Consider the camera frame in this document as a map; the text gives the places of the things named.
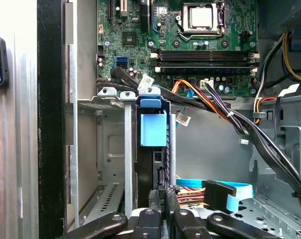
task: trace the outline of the motherboard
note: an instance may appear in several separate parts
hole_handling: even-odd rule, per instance
[[[99,0],[98,78],[118,66],[169,90],[184,79],[221,96],[253,97],[257,12],[257,0]]]

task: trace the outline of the blue sata port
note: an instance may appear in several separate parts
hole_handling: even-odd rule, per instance
[[[124,56],[116,57],[116,66],[127,69],[128,68],[128,57],[124,57]]]

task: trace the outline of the green circuit board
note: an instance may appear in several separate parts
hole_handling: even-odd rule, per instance
[[[165,50],[198,50],[200,42],[208,41],[208,45],[204,49],[209,51],[252,51],[257,50],[257,0],[225,0],[225,34],[222,37],[199,37],[186,42],[182,40],[178,34],[178,26],[176,24],[176,16],[182,9],[185,2],[213,2],[209,0],[154,0],[153,23],[160,22],[162,27],[159,34],[150,26],[149,33],[141,31],[140,21],[136,21],[140,17],[139,0],[128,0],[128,16],[122,17],[120,14],[115,15],[113,26],[108,20],[108,0],[98,1],[98,45],[104,47],[104,67],[99,68],[98,75],[100,78],[109,78],[110,70],[115,66],[117,57],[128,57],[129,68],[138,71],[135,76],[136,81],[142,79],[143,74],[147,74],[155,79],[155,84],[172,89],[176,79],[192,78],[199,86],[203,79],[211,77],[226,77],[227,80],[215,81],[214,87],[219,89],[219,85],[229,87],[230,92],[225,93],[219,91],[222,96],[252,97],[254,96],[254,86],[252,84],[255,76],[253,75],[183,75],[183,74],[160,74],[156,73],[154,67],[151,66],[151,48],[149,42],[153,42],[156,48]],[[250,33],[248,41],[241,43],[240,34],[244,31]],[[133,32],[136,36],[135,45],[130,47],[123,46],[123,37],[127,32]],[[180,46],[175,48],[173,42],[178,40]],[[225,49],[222,47],[222,41],[226,40],[229,46]],[[181,88],[181,95],[187,94],[187,88]]]

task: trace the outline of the cpu socket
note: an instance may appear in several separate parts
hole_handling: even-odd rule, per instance
[[[225,33],[224,2],[184,3],[176,17],[178,34],[189,40],[193,36],[222,36]]]

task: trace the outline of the cable tie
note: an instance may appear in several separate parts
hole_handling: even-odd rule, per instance
[[[301,198],[301,193],[298,194],[298,193],[292,193],[292,197],[293,198]]]
[[[231,111],[230,113],[227,114],[227,118],[229,118],[230,116],[234,115],[234,113]]]

